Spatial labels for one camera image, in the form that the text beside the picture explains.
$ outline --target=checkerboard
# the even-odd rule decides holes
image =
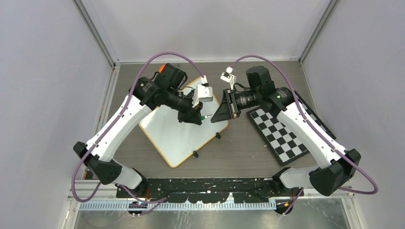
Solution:
[[[297,92],[296,95],[307,114],[309,114],[329,136],[336,139],[332,132],[330,132],[327,126],[318,118]],[[285,166],[309,153],[308,149],[297,136],[270,113],[265,113],[259,107],[248,111],[247,115],[281,166]]]

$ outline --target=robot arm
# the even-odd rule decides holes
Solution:
[[[141,77],[133,94],[128,94],[120,108],[104,127],[86,143],[77,142],[73,147],[76,154],[82,158],[102,134],[103,141],[96,144],[84,164],[97,176],[104,185],[117,183],[135,189],[144,180],[137,170],[126,167],[114,159],[119,145],[124,141],[132,129],[153,109],[160,105],[169,106],[178,111],[178,121],[201,125],[202,102],[212,101],[212,88],[208,86],[206,77],[202,77],[203,85],[198,85],[188,95],[179,91],[187,80],[185,72],[171,64],[164,65],[156,72],[152,81]],[[120,115],[121,109],[131,96],[127,109]],[[113,127],[106,129],[113,120],[120,116]]]
[[[287,88],[276,88],[271,80],[270,73],[263,66],[256,66],[246,71],[249,88],[243,92],[234,89],[235,76],[232,68],[227,68],[221,79],[229,82],[231,89],[223,90],[223,99],[220,107],[211,118],[211,122],[220,122],[238,118],[241,110],[253,106],[260,106],[265,112],[276,117],[279,122],[287,126],[307,147],[317,162],[317,166],[309,168],[284,168],[273,176],[279,183],[279,189],[293,187],[313,187],[319,193],[329,196],[336,189],[348,181],[355,169],[335,150],[345,152],[346,156],[356,165],[359,164],[360,154],[352,149],[347,151],[343,146],[334,142],[325,131],[315,126],[329,141],[334,142],[335,149],[331,150],[326,143],[309,127],[306,121],[315,123],[308,115],[304,120],[294,103],[292,93]]]

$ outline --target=black joint housing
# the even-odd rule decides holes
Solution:
[[[171,63],[167,63],[162,71],[156,76],[154,82],[163,90],[167,90],[168,88],[176,89],[180,86],[185,76],[186,72]]]
[[[83,142],[77,142],[73,146],[74,152],[79,156],[79,158],[83,158],[83,156],[87,152],[87,145]],[[112,183],[116,178],[121,174],[122,166],[116,163],[114,160],[109,162],[100,161],[98,157],[89,154],[84,164],[87,166],[90,171],[97,176],[100,180],[101,184],[107,185]]]
[[[280,179],[281,174],[283,174],[288,169],[290,169],[290,167],[285,167],[285,168],[283,168],[282,170],[280,170],[279,172],[277,172],[276,174],[274,174],[272,176],[273,181],[274,181],[273,184],[272,184],[273,185],[272,188],[273,188],[275,194],[279,195],[280,193],[288,191],[288,188],[286,188],[283,185],[283,183],[281,182],[281,179]]]
[[[347,151],[345,156],[356,165],[359,164],[361,159],[361,155],[356,149]],[[310,172],[309,181],[319,193],[328,197],[352,178],[355,171],[356,169],[353,166],[340,158],[326,168],[318,168]]]

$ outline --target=whiteboard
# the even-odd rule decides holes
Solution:
[[[195,88],[201,84],[198,78],[188,86]],[[201,116],[213,115],[219,103],[214,98],[211,102],[204,102]],[[228,121],[211,123],[209,118],[202,120],[201,125],[177,122],[177,111],[168,106],[161,106],[152,111],[139,123],[140,128],[156,147],[170,167],[177,167],[211,139],[216,133],[228,126]]]

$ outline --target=aluminum frame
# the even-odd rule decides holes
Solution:
[[[318,38],[320,32],[322,31],[325,24],[328,22],[330,15],[333,13],[333,9],[335,9],[337,3],[340,0],[330,0],[328,6],[326,7],[325,11],[318,22],[317,27],[315,28],[311,38],[309,39],[307,46],[305,46],[304,52],[302,53],[301,57],[299,58],[299,64],[302,65],[304,63],[305,58],[308,56],[313,44],[315,43],[316,39]]]

